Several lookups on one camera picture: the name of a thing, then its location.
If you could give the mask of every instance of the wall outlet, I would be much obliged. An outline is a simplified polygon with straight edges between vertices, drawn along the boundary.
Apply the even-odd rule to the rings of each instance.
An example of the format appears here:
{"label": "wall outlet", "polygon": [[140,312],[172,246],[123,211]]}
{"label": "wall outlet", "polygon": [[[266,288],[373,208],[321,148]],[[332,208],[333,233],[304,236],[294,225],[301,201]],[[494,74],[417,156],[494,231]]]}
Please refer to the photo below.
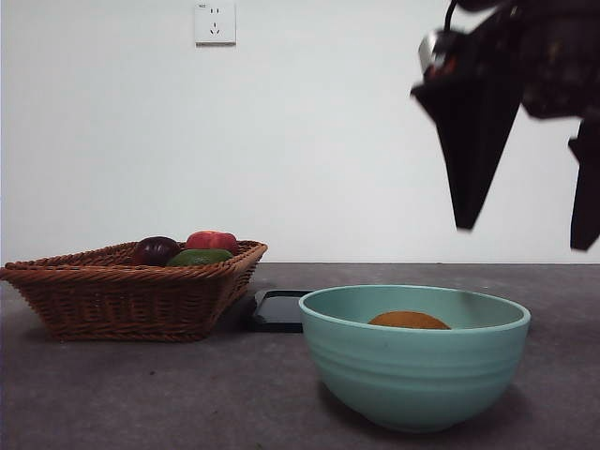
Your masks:
{"label": "wall outlet", "polygon": [[228,2],[196,5],[196,46],[235,45],[235,4]]}

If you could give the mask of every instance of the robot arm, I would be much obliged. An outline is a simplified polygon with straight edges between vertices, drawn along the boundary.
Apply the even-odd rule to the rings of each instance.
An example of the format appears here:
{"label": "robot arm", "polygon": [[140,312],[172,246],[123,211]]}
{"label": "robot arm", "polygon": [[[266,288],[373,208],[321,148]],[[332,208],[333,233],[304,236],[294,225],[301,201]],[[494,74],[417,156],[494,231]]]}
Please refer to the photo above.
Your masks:
{"label": "robot arm", "polygon": [[[463,34],[450,27],[456,5],[497,8]],[[412,94],[437,127],[457,226],[474,226],[522,104],[539,119],[582,119],[569,143],[579,162],[571,247],[588,249],[600,235],[600,2],[453,0],[419,56]]]}

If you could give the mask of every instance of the brown wicker basket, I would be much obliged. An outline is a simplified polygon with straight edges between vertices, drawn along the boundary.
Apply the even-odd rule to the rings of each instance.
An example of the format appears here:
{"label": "brown wicker basket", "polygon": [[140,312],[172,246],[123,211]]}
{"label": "brown wicker basket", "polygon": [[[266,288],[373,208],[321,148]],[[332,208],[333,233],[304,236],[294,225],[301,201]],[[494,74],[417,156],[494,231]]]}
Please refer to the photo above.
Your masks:
{"label": "brown wicker basket", "polygon": [[12,284],[58,340],[183,342],[209,335],[247,290],[267,246],[239,241],[225,262],[189,267],[128,265],[135,242],[30,262],[9,262]]}

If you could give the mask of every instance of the green mango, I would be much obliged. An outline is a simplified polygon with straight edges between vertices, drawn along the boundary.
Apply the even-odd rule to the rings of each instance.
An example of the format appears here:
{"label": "green mango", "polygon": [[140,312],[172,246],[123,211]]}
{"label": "green mango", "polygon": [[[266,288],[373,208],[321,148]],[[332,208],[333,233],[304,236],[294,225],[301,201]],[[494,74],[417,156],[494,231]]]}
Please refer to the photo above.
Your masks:
{"label": "green mango", "polygon": [[214,264],[227,261],[232,257],[232,253],[223,248],[189,249],[172,257],[167,262],[167,267]]}

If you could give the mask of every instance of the gray countertop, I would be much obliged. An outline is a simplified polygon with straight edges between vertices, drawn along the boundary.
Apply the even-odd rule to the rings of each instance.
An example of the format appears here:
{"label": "gray countertop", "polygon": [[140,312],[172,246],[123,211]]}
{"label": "gray countertop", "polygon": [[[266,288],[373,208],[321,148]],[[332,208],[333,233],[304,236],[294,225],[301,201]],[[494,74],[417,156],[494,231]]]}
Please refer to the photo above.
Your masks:
{"label": "gray countertop", "polygon": [[[320,383],[302,335],[249,333],[263,289],[427,284],[532,312],[517,374],[489,410],[431,435],[370,424]],[[189,344],[49,340],[2,286],[5,450],[600,448],[600,266],[261,263],[248,295]]]}

